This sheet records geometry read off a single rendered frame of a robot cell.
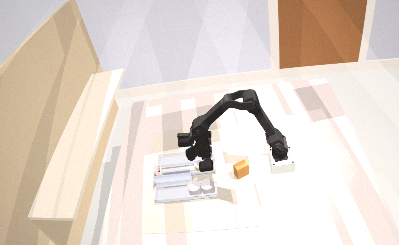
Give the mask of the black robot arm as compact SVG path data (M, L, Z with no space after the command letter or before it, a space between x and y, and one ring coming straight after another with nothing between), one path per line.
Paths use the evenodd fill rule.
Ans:
M235 101L240 98L243 98L243 102ZM275 162L288 159L286 137L282 135L278 129L274 128L260 105L256 91L253 89L245 89L236 91L235 93L225 94L206 114L198 116L193 120L190 132L177 134L179 148L190 146L190 148L185 151L188 160L193 161L195 157L201 157L200 152L197 150L197 146L199 148L205 148L209 145L208 138L211 138L211 131L208 129L210 125L229 108L247 110L249 113L254 114L263 127L263 130L266 132L266 141L270 148L272 148L272 155ZM193 146L193 144L195 145Z

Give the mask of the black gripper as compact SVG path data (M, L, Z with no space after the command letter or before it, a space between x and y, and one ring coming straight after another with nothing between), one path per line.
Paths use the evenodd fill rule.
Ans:
M211 138L208 138L208 139L209 139L209 144L212 145ZM201 172L211 171L211 170L214 169L213 160L211 160L211 158L210 158L211 157L211 153L212 153L212 146L210 146L210 145L208 145L205 148L199 148L197 146L197 150L198 150L198 152L200 152L202 160L203 160L203 161L200 161L198 163L199 170Z

